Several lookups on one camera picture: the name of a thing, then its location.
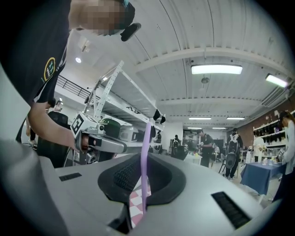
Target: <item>yellow logo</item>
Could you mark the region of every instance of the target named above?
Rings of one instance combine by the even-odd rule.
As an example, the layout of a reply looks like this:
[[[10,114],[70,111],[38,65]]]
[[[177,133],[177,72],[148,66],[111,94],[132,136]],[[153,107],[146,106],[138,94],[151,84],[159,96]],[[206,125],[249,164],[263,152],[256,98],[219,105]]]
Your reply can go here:
[[[47,81],[50,79],[55,71],[55,58],[51,57],[48,62],[46,63],[44,69],[44,80]]]

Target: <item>white ceiling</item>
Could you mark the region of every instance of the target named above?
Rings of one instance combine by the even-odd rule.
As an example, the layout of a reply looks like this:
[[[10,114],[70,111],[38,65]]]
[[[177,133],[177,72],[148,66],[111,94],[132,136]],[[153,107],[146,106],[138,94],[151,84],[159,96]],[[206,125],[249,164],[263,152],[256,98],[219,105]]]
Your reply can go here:
[[[184,126],[233,127],[238,121],[228,121],[228,116],[249,119],[284,98],[283,90],[266,82],[265,77],[271,73],[294,79],[294,61],[278,27],[255,3],[130,2],[136,9],[134,22],[142,24],[134,37],[122,42],[117,35],[102,37],[75,31],[67,63],[95,82],[123,60],[124,71],[157,101],[166,120],[182,121]],[[84,39],[90,44],[88,52],[82,53],[79,46]],[[75,57],[82,63],[77,64]],[[206,74],[210,81],[203,88],[203,75],[192,75],[190,67],[209,63],[241,65],[243,70],[240,75]],[[274,97],[270,96],[274,101],[264,103],[274,90]],[[212,120],[191,122],[188,116],[210,116]]]

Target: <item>brick wall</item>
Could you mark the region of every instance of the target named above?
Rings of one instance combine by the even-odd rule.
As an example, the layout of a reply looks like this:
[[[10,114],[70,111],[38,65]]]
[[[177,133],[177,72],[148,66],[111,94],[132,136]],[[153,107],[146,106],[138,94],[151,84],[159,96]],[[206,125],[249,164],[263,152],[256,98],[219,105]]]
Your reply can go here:
[[[249,147],[249,146],[253,145],[253,141],[254,141],[253,127],[257,128],[257,127],[262,126],[263,124],[270,123],[271,122],[270,116],[272,117],[273,121],[277,120],[277,117],[275,117],[275,114],[274,114],[275,110],[277,110],[278,112],[286,111],[286,110],[288,110],[289,112],[293,111],[295,109],[295,95],[291,96],[290,100],[291,100],[291,102],[287,100],[284,103],[282,103],[281,105],[272,109],[270,112],[255,119],[254,121],[251,121],[250,123],[238,128],[238,132],[243,139],[244,146]]]

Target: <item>purple cloth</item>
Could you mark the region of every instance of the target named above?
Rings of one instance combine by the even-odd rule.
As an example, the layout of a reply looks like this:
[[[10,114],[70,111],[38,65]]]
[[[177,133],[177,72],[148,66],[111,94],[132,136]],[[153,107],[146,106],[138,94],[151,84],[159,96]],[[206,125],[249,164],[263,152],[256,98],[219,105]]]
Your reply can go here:
[[[146,200],[148,196],[148,177],[147,177],[147,163],[148,163],[148,149],[149,149],[149,138],[151,134],[151,123],[148,122],[146,126],[146,131],[142,143],[142,153],[141,153],[141,170],[142,170],[142,211],[143,214],[146,213]]]
[[[246,164],[241,172],[241,184],[256,190],[258,194],[267,194],[269,181],[277,174],[285,173],[286,165],[281,163],[273,165],[262,165],[254,162]]]

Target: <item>fluorescent light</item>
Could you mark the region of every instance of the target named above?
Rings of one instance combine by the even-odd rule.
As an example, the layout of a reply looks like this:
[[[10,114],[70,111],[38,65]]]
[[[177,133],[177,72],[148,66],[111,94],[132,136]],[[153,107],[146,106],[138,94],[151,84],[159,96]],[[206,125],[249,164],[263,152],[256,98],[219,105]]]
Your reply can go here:
[[[284,81],[282,79],[279,79],[278,77],[275,77],[273,75],[268,75],[266,77],[266,81],[269,81],[271,83],[274,83],[274,84],[276,84],[278,86],[281,86],[283,88],[287,87],[287,85],[288,85],[288,83],[286,81]]]
[[[243,67],[240,65],[193,65],[192,74],[225,73],[240,75],[242,69]]]
[[[81,59],[78,58],[78,57],[76,57],[76,62],[77,62],[77,63],[81,63]]]
[[[227,120],[244,120],[245,117],[228,117]]]
[[[211,117],[190,117],[190,120],[211,120]]]

